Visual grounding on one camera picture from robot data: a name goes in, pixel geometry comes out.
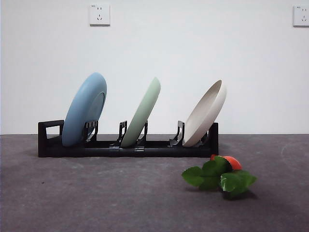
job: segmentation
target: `fake plant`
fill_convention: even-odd
[[[231,156],[212,155],[202,168],[197,166],[185,170],[182,177],[190,185],[200,190],[212,190],[220,187],[233,198],[248,190],[256,177],[242,170],[241,164]]]

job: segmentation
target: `dish rack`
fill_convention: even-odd
[[[120,147],[126,133],[127,121],[120,122],[119,135],[116,141],[99,141],[98,121],[86,122],[83,140],[75,146],[64,147],[61,136],[64,120],[38,123],[38,156],[39,157],[202,157],[209,158],[219,154],[218,123],[213,123],[208,132],[193,147],[183,147],[184,122],[178,121],[177,133],[169,141],[147,140],[148,121],[144,125],[144,135],[134,146]],[[59,135],[47,138],[46,128],[59,126]],[[88,132],[95,130],[88,139]]]

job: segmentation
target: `plate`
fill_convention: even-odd
[[[155,106],[156,100],[158,99],[161,90],[159,80],[155,77],[148,87],[143,99],[138,106],[132,121],[125,133],[125,136],[121,142],[121,147],[128,147],[135,144],[143,127],[148,120],[148,117]]]
[[[198,102],[184,127],[183,146],[194,146],[209,130],[226,98],[222,80],[214,83]]]
[[[95,72],[84,81],[76,93],[64,121],[63,146],[73,146],[82,141],[85,123],[99,120],[106,93],[106,81],[100,73]]]

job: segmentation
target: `white plate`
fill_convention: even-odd
[[[132,121],[120,145],[121,147],[128,147],[135,144],[141,131],[143,130],[146,121],[148,120],[153,107],[155,106],[160,90],[160,82],[155,77],[149,85],[147,92],[145,93],[132,118]]]
[[[219,80],[210,87],[188,117],[183,146],[194,146],[206,134],[221,111],[225,98],[226,88]]]

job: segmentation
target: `blue plate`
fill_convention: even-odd
[[[102,113],[106,99],[107,86],[100,73],[91,74],[76,93],[62,132],[62,145],[73,146],[83,139],[84,125],[89,121],[97,121]]]

